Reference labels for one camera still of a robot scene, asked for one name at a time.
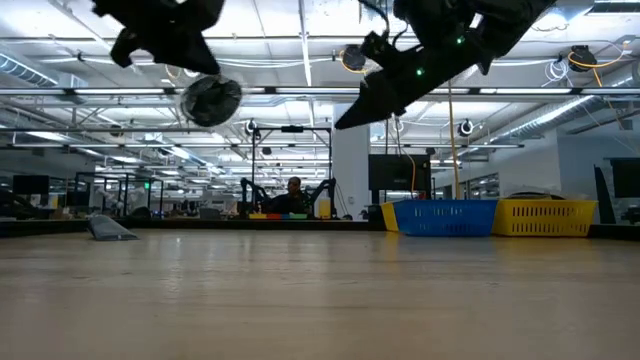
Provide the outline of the yellow plastic basket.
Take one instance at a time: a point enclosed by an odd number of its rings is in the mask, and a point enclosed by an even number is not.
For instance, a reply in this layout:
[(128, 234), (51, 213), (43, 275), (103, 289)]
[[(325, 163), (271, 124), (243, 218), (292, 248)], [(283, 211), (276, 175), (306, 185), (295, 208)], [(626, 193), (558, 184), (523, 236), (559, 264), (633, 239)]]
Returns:
[(492, 233), (508, 237), (586, 237), (596, 201), (499, 200)]
[(394, 202), (387, 202), (381, 205), (384, 224), (385, 224), (386, 230), (389, 232), (399, 231), (394, 205), (395, 205)]

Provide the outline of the grey toiletry tube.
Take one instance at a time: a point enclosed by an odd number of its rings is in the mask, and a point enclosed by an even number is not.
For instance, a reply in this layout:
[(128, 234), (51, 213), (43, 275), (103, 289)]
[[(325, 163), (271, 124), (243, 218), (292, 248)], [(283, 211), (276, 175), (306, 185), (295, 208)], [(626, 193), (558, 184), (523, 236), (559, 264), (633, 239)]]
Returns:
[(96, 241), (130, 241), (139, 237), (111, 217), (97, 215), (88, 223), (88, 229)]

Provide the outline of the blue plastic basket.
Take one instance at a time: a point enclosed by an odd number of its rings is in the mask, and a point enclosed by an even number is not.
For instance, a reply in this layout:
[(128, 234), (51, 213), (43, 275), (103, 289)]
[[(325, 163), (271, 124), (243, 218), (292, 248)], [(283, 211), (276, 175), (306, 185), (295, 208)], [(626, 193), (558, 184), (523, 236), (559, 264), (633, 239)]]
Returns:
[(402, 200), (393, 204), (401, 233), (421, 237), (485, 237), (497, 200)]

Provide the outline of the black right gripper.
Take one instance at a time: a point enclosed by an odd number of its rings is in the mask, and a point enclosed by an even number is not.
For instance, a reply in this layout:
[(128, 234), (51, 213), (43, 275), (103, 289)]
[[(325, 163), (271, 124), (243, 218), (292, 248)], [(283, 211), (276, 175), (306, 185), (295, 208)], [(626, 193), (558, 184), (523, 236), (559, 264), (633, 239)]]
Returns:
[(481, 0), (395, 0), (394, 15), (408, 23), (420, 47), (400, 53), (394, 78), (383, 71), (367, 75), (336, 129), (403, 115), (414, 95), (425, 95), (472, 66), (488, 72), (488, 9)]

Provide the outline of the black background station frame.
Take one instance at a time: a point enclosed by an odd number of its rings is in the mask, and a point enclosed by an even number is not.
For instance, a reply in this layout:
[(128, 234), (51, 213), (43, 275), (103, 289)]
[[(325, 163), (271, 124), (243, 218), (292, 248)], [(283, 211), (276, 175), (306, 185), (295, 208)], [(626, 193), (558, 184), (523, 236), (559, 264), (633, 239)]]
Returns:
[[(309, 148), (309, 149), (317, 149), (320, 147), (325, 147), (328, 150), (328, 157), (326, 159), (320, 159), (315, 157), (314, 159), (264, 159), (263, 163), (271, 164), (273, 168), (281, 168), (284, 165), (294, 164), (297, 168), (302, 167), (304, 164), (311, 166), (312, 164), (318, 165), (319, 167), (326, 167), (327, 174), (326, 179), (322, 181), (320, 185), (316, 188), (316, 193), (312, 194), (312, 197), (318, 199), (320, 195), (326, 191), (327, 196), (330, 199), (331, 203), (335, 201), (335, 188), (336, 181), (333, 178), (333, 132), (331, 128), (326, 127), (305, 127), (299, 125), (287, 125), (280, 127), (259, 127), (252, 123), (251, 134), (251, 182), (256, 184), (256, 151), (261, 147), (268, 148), (277, 148), (280, 150), (285, 149), (297, 149), (297, 148)], [(273, 133), (279, 132), (284, 134), (300, 134), (304, 132), (310, 132), (313, 134), (314, 141), (311, 143), (264, 143), (264, 141)]]

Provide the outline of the white square pillar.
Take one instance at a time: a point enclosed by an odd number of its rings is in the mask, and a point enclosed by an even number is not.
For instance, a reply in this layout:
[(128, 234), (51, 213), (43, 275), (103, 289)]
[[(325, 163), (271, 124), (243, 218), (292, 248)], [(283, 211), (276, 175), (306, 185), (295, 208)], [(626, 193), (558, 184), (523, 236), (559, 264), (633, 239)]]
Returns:
[(333, 177), (336, 179), (336, 207), (339, 217), (360, 213), (370, 203), (368, 189), (369, 128), (358, 126), (335, 130), (332, 140)]

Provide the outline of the black wall screen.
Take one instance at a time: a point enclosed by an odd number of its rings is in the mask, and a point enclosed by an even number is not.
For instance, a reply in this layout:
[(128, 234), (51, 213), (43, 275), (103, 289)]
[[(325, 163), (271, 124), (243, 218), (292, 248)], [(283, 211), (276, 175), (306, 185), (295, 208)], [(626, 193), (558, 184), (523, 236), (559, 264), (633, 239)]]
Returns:
[(431, 189), (429, 155), (371, 154), (368, 161), (370, 190), (426, 192)]

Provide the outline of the silver ventilation duct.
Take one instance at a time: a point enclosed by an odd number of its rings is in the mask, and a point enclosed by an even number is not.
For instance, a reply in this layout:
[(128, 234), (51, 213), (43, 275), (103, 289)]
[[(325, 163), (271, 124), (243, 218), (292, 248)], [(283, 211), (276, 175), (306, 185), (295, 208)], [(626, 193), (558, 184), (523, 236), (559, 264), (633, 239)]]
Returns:
[(518, 119), (513, 127), (493, 135), (488, 143), (506, 144), (512, 139), (525, 140), (556, 128), (589, 112), (603, 108), (602, 97), (588, 95), (576, 96), (564, 103), (545, 105)]
[(88, 86), (84, 79), (74, 74), (46, 73), (34, 66), (29, 66), (18, 57), (2, 51), (0, 51), (0, 74), (41, 88), (84, 88)]

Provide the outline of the person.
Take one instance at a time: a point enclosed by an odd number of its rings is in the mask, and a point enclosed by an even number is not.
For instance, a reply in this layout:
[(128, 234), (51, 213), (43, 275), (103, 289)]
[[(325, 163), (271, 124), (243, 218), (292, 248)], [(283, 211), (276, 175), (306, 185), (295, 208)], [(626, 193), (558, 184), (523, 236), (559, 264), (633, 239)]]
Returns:
[(306, 214), (311, 213), (309, 196), (302, 190), (301, 179), (291, 177), (287, 184), (287, 193), (272, 199), (269, 211), (274, 214)]

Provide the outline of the black background monitor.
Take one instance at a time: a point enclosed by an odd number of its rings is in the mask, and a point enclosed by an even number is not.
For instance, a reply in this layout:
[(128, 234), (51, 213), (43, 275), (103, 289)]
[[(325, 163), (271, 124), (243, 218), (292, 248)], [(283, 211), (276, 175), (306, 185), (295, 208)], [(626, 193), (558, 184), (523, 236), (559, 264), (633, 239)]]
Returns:
[(640, 158), (610, 161), (616, 198), (640, 198)]
[(12, 191), (17, 195), (44, 195), (50, 189), (47, 175), (14, 175)]

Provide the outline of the black aluminium table frame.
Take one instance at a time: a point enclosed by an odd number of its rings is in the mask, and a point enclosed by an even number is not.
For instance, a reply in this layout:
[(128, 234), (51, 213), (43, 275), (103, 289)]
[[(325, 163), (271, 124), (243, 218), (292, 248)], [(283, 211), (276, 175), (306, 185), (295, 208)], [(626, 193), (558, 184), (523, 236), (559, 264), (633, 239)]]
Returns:
[[(118, 223), (128, 229), (168, 230), (274, 230), (274, 231), (370, 231), (386, 230), (383, 224), (354, 221), (319, 220), (127, 220)], [(0, 221), (0, 238), (84, 232), (88, 220)], [(588, 238), (640, 243), (640, 226), (592, 225)]]

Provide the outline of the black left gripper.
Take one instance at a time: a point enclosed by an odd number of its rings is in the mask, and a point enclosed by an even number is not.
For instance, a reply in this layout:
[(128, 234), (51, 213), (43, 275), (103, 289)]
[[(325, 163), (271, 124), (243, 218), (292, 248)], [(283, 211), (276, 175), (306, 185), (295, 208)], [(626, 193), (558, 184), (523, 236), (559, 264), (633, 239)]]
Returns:
[(153, 42), (156, 63), (208, 75), (220, 66), (202, 37), (219, 20), (225, 0), (92, 0), (99, 17), (111, 16), (123, 26), (125, 39)]

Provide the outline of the long ceiling light strip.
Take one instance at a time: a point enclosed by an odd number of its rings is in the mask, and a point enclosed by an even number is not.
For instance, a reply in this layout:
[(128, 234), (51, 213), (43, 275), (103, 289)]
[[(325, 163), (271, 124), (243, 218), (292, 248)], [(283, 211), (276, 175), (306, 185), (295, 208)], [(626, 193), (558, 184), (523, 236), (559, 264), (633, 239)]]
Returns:
[[(183, 88), (0, 88), (0, 96), (153, 96), (177, 95)], [(355, 87), (249, 87), (244, 88), (247, 95), (358, 95)], [(454, 87), (451, 90), (436, 88), (430, 95), (516, 95), (516, 96), (640, 96), (640, 87), (598, 87), (598, 88), (483, 88), (483, 87)]]

